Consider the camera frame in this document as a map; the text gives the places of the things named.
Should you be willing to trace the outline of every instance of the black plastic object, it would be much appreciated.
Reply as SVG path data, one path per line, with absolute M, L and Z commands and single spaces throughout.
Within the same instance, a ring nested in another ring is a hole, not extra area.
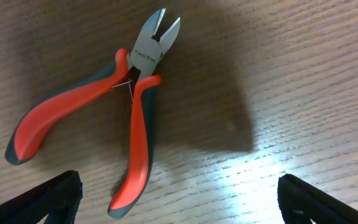
M 278 206 L 285 224 L 358 224 L 358 211 L 291 174 L 278 180 Z
M 72 224 L 82 199 L 78 172 L 69 170 L 0 205 L 0 224 Z

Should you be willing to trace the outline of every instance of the wire cutters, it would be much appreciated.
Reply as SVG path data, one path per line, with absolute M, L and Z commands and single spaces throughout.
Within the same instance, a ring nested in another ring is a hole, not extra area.
M 153 75 L 153 72 L 172 46 L 180 28 L 178 18 L 159 41 L 153 39 L 164 12 L 165 9 L 158 10 L 146 21 L 131 53 L 125 49 L 118 50 L 115 61 L 100 72 L 58 92 L 30 110 L 19 122 L 9 140 L 5 152 L 6 160 L 14 165 L 27 162 L 35 156 L 42 139 L 60 118 L 131 79 L 133 102 L 129 169 L 123 186 L 112 198 L 108 208 L 110 216 L 123 217 L 144 191 L 152 168 L 152 114 L 156 87 L 161 82 L 160 76 Z

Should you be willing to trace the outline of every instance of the metal jaw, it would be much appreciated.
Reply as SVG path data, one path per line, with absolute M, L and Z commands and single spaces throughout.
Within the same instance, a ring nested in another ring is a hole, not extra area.
M 155 67 L 172 46 L 179 33 L 180 17 L 161 36 L 160 42 L 152 38 L 160 26 L 164 13 L 165 9 L 160 9 L 150 16 L 140 31 L 134 49 L 127 55 L 128 70 L 132 66 L 140 70 L 138 80 L 153 75 Z

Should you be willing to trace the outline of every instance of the table surface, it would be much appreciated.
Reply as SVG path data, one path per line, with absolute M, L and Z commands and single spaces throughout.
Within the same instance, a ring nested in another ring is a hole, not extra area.
M 181 28 L 157 69 L 154 165 L 136 206 L 106 213 L 128 162 L 124 87 L 8 164 L 22 116 L 131 49 L 161 7 L 162 25 L 180 16 Z M 77 223 L 280 223 L 286 173 L 358 209 L 358 1 L 0 0 L 0 204 L 71 169 Z

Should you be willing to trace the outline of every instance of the black and red handle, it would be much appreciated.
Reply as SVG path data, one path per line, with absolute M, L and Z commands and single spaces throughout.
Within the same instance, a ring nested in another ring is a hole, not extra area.
M 123 217 L 138 201 L 144 191 L 153 164 L 153 116 L 159 75 L 139 80 L 135 85 L 131 114 L 131 148 L 128 175 L 124 184 L 110 202 L 108 214 Z
M 118 50 L 115 62 L 99 73 L 63 90 L 30 110 L 19 122 L 6 148 L 5 158 L 14 165 L 27 162 L 39 150 L 42 139 L 60 118 L 108 92 L 125 79 L 127 51 Z

